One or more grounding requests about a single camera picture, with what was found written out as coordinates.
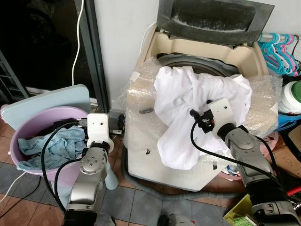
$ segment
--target cardboard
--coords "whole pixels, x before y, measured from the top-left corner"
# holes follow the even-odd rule
[[[295,129],[293,129],[288,134],[288,137],[291,139],[291,141],[295,144],[295,146],[301,152],[301,125]]]
[[[290,149],[285,145],[282,137],[279,138],[279,141],[273,150],[273,154],[276,163],[280,168],[296,178],[301,178],[301,162],[296,159]],[[270,155],[266,158],[272,163]]]

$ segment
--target white cable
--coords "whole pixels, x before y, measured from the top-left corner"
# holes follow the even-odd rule
[[[76,28],[78,48],[77,48],[77,53],[76,53],[76,56],[75,56],[75,59],[74,59],[74,63],[73,63],[73,66],[72,66],[72,85],[73,86],[74,86],[74,67],[75,67],[75,64],[76,64],[76,61],[77,61],[77,57],[79,56],[79,49],[80,49],[80,43],[79,43],[79,22],[80,22],[80,18],[81,18],[81,14],[83,13],[83,10],[84,10],[84,0],[81,0],[81,8],[80,8],[80,12],[79,12],[79,17],[77,19],[77,28]]]
[[[12,188],[12,186],[14,185],[14,183],[15,183],[21,176],[23,176],[25,173],[26,173],[26,172],[22,173],[20,176],[18,176],[18,177],[14,180],[14,182],[11,184],[11,186],[9,187],[9,189],[8,189],[8,191],[6,192],[5,196],[0,200],[0,202],[2,202],[2,201],[5,199],[5,197],[8,195],[8,193],[9,193],[10,189]]]
[[[143,35],[143,39],[142,39],[142,42],[141,42],[141,46],[140,46],[140,51],[139,51],[139,55],[141,54],[141,51],[142,51],[142,47],[143,47],[143,44],[144,44],[144,39],[145,39],[145,36],[147,34],[147,32],[149,31],[149,29],[156,23],[156,21],[154,23],[152,23],[145,31],[144,35]]]

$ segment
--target floor tile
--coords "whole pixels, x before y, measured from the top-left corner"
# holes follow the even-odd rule
[[[134,223],[129,223],[128,226],[143,226],[143,225],[134,224]]]
[[[202,197],[202,198],[194,199],[193,201],[207,203],[207,204],[211,204],[211,205],[215,205],[215,206],[221,206],[220,199],[215,199],[215,198],[211,198],[211,197]]]
[[[111,153],[109,153],[109,156],[117,157],[121,140],[119,137],[116,137],[113,141],[114,141],[114,150]]]
[[[136,178],[136,180],[138,180],[138,182],[144,186],[151,187],[160,193],[164,193],[164,188],[166,187],[165,185],[154,183],[148,180],[138,179],[138,178]]]
[[[225,219],[222,220],[222,226],[231,226]]]
[[[11,159],[11,156],[10,156],[10,155],[8,155],[8,158],[6,159],[5,163],[13,164],[13,165],[15,164],[15,163],[13,162],[13,160]]]
[[[230,211],[229,208],[226,208],[223,206],[219,206],[219,210],[220,210],[220,213],[222,214],[222,216],[225,216]]]
[[[128,226],[128,222],[122,220],[115,220],[116,226]]]
[[[127,181],[123,176],[122,169],[121,169],[121,159],[117,158],[115,160],[113,171],[118,179],[120,186],[135,188],[135,186],[132,185],[129,181]]]
[[[15,165],[4,163],[0,168],[0,193],[5,194],[13,181],[22,173],[23,171],[17,170]],[[9,195],[14,193],[20,182],[21,178],[14,183],[8,193]]]
[[[206,184],[202,190],[203,191],[210,191],[210,192],[216,192],[218,191],[218,181],[216,179],[217,177],[214,177],[208,184]]]
[[[0,137],[0,161],[5,162],[8,158],[11,138]]]
[[[221,199],[220,206],[226,207],[228,209],[232,209],[240,200],[241,200],[241,198],[237,198],[237,199]]]
[[[0,119],[0,134],[6,129],[7,124],[3,121],[3,119]]]
[[[7,205],[3,209],[2,214],[19,200],[20,199],[18,198],[11,197]],[[27,226],[37,206],[37,202],[32,202],[28,200],[20,201],[16,206],[13,207],[12,210],[10,210],[4,217],[0,219],[0,226]]]
[[[5,130],[0,134],[0,136],[12,138],[14,133],[15,130],[11,128],[10,125],[7,124]]]
[[[174,200],[167,201],[163,200],[162,214],[171,215],[171,214],[180,214],[192,219],[192,201],[190,200]]]
[[[112,222],[109,214],[98,214],[95,226],[107,226]],[[128,226],[128,222],[115,219],[116,226]]]
[[[247,193],[247,190],[242,181],[229,181],[219,176],[216,177],[219,192],[238,192]]]
[[[118,186],[115,190],[107,190],[100,213],[107,213],[118,220],[129,221],[135,190]]]
[[[23,198],[27,194],[31,193],[38,185],[39,178],[40,176],[26,173],[23,176],[20,184],[14,191],[13,196],[18,198]],[[43,178],[41,178],[41,182],[37,190],[33,194],[28,196],[26,199],[30,201],[40,202],[45,193],[45,190],[46,190],[46,185]]]
[[[47,205],[58,206],[56,201],[47,189],[45,190],[45,193],[43,194],[43,197],[40,202]]]
[[[105,196],[105,193],[107,192],[107,187],[105,186],[105,183],[103,184],[103,189],[101,191],[101,196],[100,196],[100,203],[101,203],[101,206],[102,206],[102,203],[103,203],[103,199],[104,199],[104,196]]]
[[[0,200],[4,197],[4,194],[0,194]],[[1,212],[4,209],[5,205],[8,203],[10,199],[10,196],[6,196],[5,199],[3,199],[2,202],[0,202],[0,216],[1,216]]]
[[[123,142],[121,141],[120,142],[120,145],[119,145],[119,150],[118,150],[118,152],[117,152],[117,158],[121,158],[121,156],[122,156],[122,152],[123,152],[123,149],[124,149],[125,147],[124,147],[124,145],[123,145]]]
[[[187,191],[182,190],[180,188],[169,187],[169,186],[164,186],[164,190],[163,190],[164,194],[182,194],[182,193],[186,193],[186,192]]]
[[[130,222],[147,226],[157,225],[162,211],[162,200],[149,193],[136,190]]]
[[[39,204],[28,226],[61,226],[64,215],[58,207]]]
[[[109,163],[111,165],[111,169],[114,168],[115,160],[116,160],[115,157],[109,156]]]
[[[224,209],[219,206],[192,202],[192,219],[196,222],[196,225],[222,225],[223,211]]]

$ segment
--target white cloth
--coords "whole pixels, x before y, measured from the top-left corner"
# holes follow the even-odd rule
[[[207,100],[227,98],[237,126],[241,125],[251,105],[252,89],[249,81],[242,75],[231,77],[195,74],[192,67],[162,67],[156,76],[157,97],[155,113],[169,127],[158,140],[158,151],[165,166],[189,170],[197,162],[200,152],[190,141],[190,131],[194,123],[191,109],[199,113],[208,110]],[[195,129],[195,142],[211,151],[228,151],[221,139]]]

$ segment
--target blue towel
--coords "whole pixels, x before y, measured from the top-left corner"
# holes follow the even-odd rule
[[[25,155],[36,155],[28,161],[20,161],[18,170],[41,170],[41,152],[51,134],[34,137],[30,140],[18,139],[19,149]],[[60,129],[51,139],[45,150],[45,168],[55,169],[63,163],[76,159],[86,147],[85,132],[82,128],[72,126]]]

